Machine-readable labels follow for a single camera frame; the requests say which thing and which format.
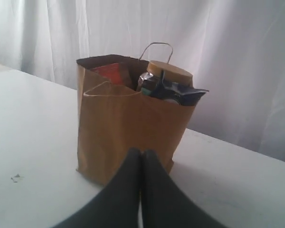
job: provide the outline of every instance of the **paper bag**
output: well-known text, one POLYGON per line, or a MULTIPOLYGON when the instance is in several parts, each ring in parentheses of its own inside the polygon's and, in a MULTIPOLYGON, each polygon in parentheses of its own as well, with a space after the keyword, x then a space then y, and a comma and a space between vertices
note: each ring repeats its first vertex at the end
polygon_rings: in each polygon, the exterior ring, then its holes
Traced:
POLYGON ((108 55, 77 60, 78 64, 78 171, 105 185, 129 148, 153 149, 169 171, 172 157, 194 106, 181 106, 113 85, 90 69, 122 62, 133 86, 146 72, 148 61, 108 55))

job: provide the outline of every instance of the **white curtain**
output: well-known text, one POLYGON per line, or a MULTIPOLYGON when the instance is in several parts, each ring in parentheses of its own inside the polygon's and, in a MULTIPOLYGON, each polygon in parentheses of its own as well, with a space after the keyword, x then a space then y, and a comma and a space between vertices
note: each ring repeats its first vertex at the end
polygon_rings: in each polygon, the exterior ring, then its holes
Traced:
POLYGON ((0 0, 0 63, 71 88, 76 59, 152 41, 210 90, 189 128, 285 161, 285 0, 0 0))

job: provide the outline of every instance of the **bag handle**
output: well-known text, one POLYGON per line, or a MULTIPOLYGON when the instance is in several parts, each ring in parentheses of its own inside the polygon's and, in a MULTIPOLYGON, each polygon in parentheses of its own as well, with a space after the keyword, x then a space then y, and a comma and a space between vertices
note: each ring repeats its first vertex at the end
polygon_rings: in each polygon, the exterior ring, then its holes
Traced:
POLYGON ((146 52, 146 50, 147 50, 151 45, 153 45, 153 44, 165 44, 165 45, 168 45, 169 47, 171 47, 171 54, 169 55, 169 58, 168 58, 168 61, 167 61, 167 63, 169 63, 169 62, 170 62, 170 59, 171 59, 171 56, 172 56, 172 54, 173 54, 173 47, 172 47, 170 44, 168 44, 168 43, 163 43, 163 42, 152 42, 151 44, 149 44, 149 45, 145 48, 145 50, 143 51, 142 55, 139 57, 138 60, 141 60, 141 59, 142 59, 142 57, 143 57, 144 53, 146 52))

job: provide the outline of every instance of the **jar lid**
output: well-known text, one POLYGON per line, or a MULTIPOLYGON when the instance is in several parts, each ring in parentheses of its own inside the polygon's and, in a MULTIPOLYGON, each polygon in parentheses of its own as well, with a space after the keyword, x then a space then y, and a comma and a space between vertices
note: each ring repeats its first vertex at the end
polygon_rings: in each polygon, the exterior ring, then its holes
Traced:
POLYGON ((192 86, 193 75, 181 68, 168 63, 153 60, 149 62, 147 67, 147 71, 156 77, 161 75, 162 70, 165 71, 165 78, 167 80, 182 84, 184 86, 192 86))

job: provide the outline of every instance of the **table surface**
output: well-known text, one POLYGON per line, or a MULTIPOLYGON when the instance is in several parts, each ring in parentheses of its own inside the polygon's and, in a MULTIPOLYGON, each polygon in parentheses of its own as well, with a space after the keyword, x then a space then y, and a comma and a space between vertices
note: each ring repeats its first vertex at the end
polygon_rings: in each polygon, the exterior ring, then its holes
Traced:
MULTIPOLYGON (((76 149, 76 91, 0 71, 0 228, 51 227, 100 191, 76 149)), ((188 129, 173 159, 175 183, 225 225, 285 228, 285 162, 188 129)))

